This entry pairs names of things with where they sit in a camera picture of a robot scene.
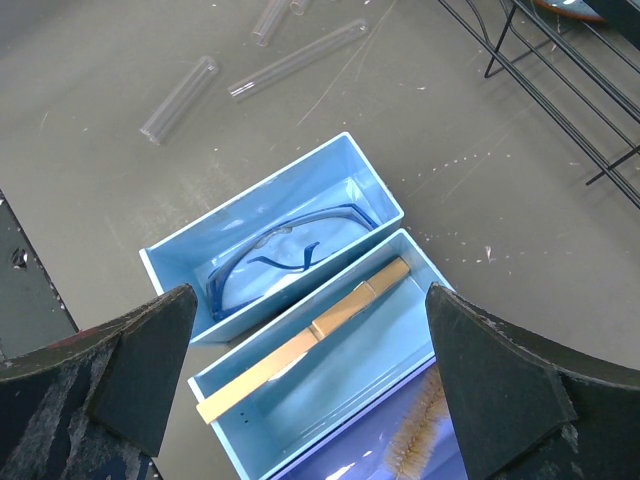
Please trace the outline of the wire test tube brush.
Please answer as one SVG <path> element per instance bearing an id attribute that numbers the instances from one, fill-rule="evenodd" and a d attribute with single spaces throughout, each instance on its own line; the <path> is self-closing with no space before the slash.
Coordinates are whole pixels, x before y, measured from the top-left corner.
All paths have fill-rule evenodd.
<path id="1" fill-rule="evenodd" d="M 435 448 L 439 425 L 449 417 L 436 363 L 430 366 L 411 409 L 394 434 L 386 454 L 393 479 L 420 479 Z"/>

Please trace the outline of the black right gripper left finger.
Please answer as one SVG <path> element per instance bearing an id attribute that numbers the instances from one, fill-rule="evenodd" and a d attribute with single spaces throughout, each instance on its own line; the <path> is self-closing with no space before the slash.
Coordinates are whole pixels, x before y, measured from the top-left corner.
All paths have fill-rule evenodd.
<path id="1" fill-rule="evenodd" d="M 2 361 L 2 478 L 145 478 L 163 442 L 196 310 L 196 293 L 184 284 Z"/>

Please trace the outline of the wooden test tube holder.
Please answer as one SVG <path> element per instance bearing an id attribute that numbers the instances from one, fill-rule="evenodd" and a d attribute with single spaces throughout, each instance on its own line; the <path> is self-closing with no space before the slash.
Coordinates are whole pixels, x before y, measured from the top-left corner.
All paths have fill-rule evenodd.
<path id="1" fill-rule="evenodd" d="M 206 424 L 211 424 L 241 400 L 303 357 L 328 336 L 356 317 L 410 272 L 410 267 L 396 258 L 351 293 L 334 304 L 302 331 L 273 352 L 200 401 L 196 410 Z"/>

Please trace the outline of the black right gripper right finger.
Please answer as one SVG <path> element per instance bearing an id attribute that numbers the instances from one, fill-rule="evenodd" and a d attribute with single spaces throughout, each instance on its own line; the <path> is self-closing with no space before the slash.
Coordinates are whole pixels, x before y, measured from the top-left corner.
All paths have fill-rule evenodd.
<path id="1" fill-rule="evenodd" d="M 470 479 L 636 479 L 639 373 L 434 283 L 431 340 Z"/>

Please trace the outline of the short glass test tube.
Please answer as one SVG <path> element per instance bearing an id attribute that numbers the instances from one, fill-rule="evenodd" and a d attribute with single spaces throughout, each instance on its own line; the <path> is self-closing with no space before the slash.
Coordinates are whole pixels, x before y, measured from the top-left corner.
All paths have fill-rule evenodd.
<path id="1" fill-rule="evenodd" d="M 204 94 L 218 72 L 219 67 L 211 57 L 201 57 L 157 107 L 140 132 L 153 144 L 160 145 L 184 114 Z"/>

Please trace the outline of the blue safety goggles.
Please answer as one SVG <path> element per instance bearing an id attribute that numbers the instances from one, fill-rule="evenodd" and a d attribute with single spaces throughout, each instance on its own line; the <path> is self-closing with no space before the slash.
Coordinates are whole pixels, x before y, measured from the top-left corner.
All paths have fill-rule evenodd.
<path id="1" fill-rule="evenodd" d="M 205 292 L 214 323 L 281 290 L 323 260 L 375 230 L 378 223 L 355 203 L 281 221 L 213 260 Z"/>

